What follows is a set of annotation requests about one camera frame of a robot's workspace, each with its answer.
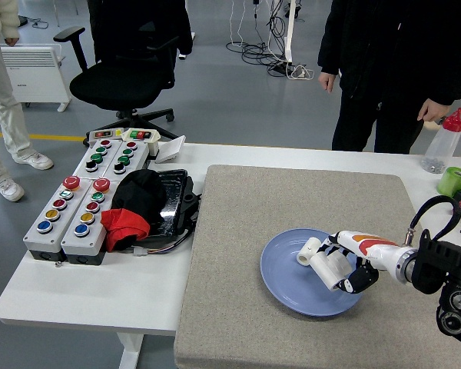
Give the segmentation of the person's left hand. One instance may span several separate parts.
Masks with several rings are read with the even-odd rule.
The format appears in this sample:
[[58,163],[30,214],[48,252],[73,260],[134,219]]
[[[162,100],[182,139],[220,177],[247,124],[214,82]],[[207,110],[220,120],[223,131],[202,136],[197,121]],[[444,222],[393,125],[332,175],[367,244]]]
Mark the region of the person's left hand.
[[450,110],[449,105],[439,104],[430,98],[426,99],[419,110],[417,121],[438,121],[447,115]]

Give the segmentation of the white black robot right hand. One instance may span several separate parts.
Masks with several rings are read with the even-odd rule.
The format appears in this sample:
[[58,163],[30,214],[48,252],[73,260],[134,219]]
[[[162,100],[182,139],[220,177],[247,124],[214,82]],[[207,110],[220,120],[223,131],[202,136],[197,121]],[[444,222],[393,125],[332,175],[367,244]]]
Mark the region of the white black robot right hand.
[[380,271],[405,284],[406,260],[412,253],[412,248],[373,234],[339,231],[317,249],[309,265],[329,290],[358,294],[377,281]]

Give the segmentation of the person's right hand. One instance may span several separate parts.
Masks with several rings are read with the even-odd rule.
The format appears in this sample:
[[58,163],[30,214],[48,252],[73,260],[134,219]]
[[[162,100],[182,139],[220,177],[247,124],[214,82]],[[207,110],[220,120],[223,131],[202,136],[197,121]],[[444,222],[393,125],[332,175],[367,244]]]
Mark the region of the person's right hand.
[[320,83],[320,86],[324,91],[326,91],[327,93],[331,93],[333,90],[336,77],[336,75],[321,72],[318,77],[318,82]]

